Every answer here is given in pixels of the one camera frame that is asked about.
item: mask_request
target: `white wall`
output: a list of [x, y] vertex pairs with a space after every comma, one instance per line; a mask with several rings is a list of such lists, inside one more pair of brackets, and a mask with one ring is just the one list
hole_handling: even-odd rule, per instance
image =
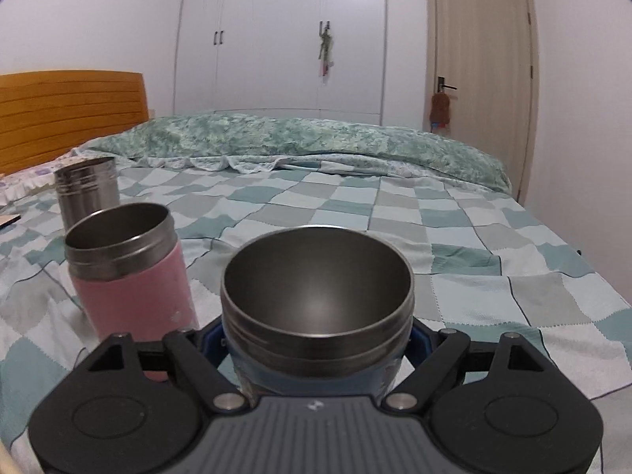
[[181, 0], [1, 0], [0, 73], [143, 73], [150, 109], [169, 115]]
[[384, 125], [427, 128], [427, 0], [388, 0], [387, 20]]
[[632, 301], [632, 1], [535, 3], [540, 113], [527, 208]]

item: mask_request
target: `headboard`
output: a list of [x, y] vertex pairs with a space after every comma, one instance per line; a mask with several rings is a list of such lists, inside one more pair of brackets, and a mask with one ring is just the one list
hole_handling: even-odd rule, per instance
[[55, 159], [148, 119], [143, 75], [34, 71], [0, 75], [0, 173]]

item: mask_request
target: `white wardrobe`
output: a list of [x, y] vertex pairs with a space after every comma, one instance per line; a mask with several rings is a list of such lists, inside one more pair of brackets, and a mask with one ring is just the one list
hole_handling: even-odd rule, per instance
[[[319, 32], [328, 21], [323, 77]], [[184, 0], [175, 111], [379, 124], [384, 40], [385, 0]]]

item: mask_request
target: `pink cup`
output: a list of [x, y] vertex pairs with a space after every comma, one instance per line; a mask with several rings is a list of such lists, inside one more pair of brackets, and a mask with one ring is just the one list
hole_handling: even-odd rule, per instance
[[167, 207], [132, 203], [100, 210], [68, 231], [65, 247], [71, 280], [99, 340], [120, 332], [160, 340], [198, 326]]

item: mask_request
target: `gray ribbed panel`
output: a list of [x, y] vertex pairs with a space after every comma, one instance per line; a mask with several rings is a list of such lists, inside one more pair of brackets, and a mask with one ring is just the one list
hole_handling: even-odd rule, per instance
[[264, 397], [248, 415], [220, 418], [166, 474], [463, 473], [413, 418], [387, 416], [367, 397]]

